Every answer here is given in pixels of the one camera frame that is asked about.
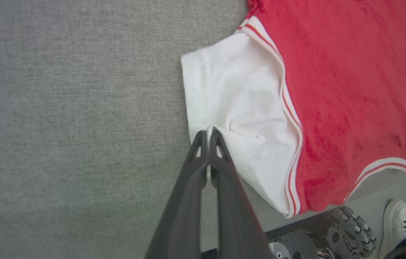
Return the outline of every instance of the gray tablecloth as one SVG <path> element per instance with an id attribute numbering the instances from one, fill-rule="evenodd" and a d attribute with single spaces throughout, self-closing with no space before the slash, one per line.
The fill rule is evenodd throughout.
<path id="1" fill-rule="evenodd" d="M 0 0 L 0 258 L 143 257 L 190 147 L 180 56 L 245 15 L 244 0 Z M 290 222 L 247 192 L 266 231 Z M 213 188 L 202 202 L 206 250 Z"/>

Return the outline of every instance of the red fabric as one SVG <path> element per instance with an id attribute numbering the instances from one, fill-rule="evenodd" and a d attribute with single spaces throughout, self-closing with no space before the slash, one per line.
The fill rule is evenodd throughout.
<path id="1" fill-rule="evenodd" d="M 301 213 L 339 205 L 363 169 L 406 159 L 406 1 L 253 0 L 303 128 Z"/>

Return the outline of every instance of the sneaker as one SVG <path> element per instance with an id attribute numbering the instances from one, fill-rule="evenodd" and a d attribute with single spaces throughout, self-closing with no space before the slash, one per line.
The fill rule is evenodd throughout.
<path id="1" fill-rule="evenodd" d="M 384 234 L 379 249 L 379 259 L 384 259 L 406 238 L 406 204 L 404 201 L 393 200 L 385 207 L 382 225 Z"/>

